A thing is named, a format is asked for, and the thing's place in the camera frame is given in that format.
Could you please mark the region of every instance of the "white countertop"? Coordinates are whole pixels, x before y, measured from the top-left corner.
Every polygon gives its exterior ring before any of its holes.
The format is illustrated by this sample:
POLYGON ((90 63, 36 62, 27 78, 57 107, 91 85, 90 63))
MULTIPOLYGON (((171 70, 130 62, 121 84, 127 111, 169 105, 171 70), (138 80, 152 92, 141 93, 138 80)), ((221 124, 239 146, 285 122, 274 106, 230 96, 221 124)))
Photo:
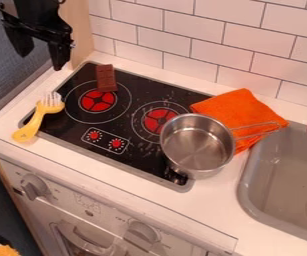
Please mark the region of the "white countertop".
MULTIPOLYGON (((103 53, 94 52, 89 60, 111 63, 118 69, 212 95, 234 90, 103 53)), ((255 221, 240 207, 236 188, 248 152, 234 157, 217 176, 196 181, 189 192, 178 193, 42 138, 27 144, 13 141, 11 134, 41 95, 54 90, 71 73, 66 68, 60 72, 47 71, 0 111, 1 158, 73 182, 76 187, 155 219, 197 242, 213 243, 228 250, 236 245, 235 253, 244 256, 307 255, 307 241, 255 221)), ((307 124, 307 107, 256 97, 284 118, 307 124)))

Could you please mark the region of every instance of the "kitchen sink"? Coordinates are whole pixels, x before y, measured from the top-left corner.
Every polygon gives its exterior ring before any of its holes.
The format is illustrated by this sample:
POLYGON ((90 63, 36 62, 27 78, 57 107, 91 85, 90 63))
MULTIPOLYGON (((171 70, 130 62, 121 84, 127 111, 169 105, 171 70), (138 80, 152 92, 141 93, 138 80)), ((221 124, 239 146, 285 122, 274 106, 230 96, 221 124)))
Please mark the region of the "kitchen sink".
POLYGON ((238 186, 257 221, 307 240, 307 126, 291 123, 251 150, 238 186))

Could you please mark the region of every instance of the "black cooktop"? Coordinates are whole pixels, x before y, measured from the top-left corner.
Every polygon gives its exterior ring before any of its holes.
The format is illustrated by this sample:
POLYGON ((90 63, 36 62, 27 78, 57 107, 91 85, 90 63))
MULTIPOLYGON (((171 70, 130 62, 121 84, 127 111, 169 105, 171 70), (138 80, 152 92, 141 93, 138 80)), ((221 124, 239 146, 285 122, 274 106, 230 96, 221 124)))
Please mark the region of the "black cooktop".
POLYGON ((95 70, 95 64, 85 64, 57 90, 65 110, 46 115, 39 136, 48 134, 57 143, 168 187, 185 187, 187 178, 165 163, 159 134, 167 120, 191 112, 192 103, 209 96, 119 70, 118 91, 101 93, 95 70))

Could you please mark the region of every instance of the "orange towel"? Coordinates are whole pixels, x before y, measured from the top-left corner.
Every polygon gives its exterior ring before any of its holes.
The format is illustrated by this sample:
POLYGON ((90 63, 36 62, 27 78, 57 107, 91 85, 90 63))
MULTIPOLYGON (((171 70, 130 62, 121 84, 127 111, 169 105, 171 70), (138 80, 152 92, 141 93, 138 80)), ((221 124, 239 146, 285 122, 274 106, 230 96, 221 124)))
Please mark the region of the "orange towel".
MULTIPOLYGON (((238 128, 265 122, 277 122, 280 127, 287 127, 288 122, 278 116, 268 106, 258 101, 247 89, 240 89, 220 96, 192 104, 193 112, 211 116, 228 128, 238 128)), ((271 132, 279 129, 277 124, 267 124, 232 131, 236 139, 243 136, 271 132)), ((236 154, 250 148, 265 136, 254 136, 236 141, 236 154)))

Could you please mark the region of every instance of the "tile backsplash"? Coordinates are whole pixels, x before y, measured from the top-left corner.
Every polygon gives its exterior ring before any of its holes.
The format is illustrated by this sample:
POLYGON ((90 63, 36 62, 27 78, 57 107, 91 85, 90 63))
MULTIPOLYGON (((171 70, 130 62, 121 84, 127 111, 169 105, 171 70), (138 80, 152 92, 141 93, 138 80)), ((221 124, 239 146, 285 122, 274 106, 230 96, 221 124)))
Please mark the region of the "tile backsplash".
POLYGON ((307 106, 307 0, 89 0, 95 49, 307 106))

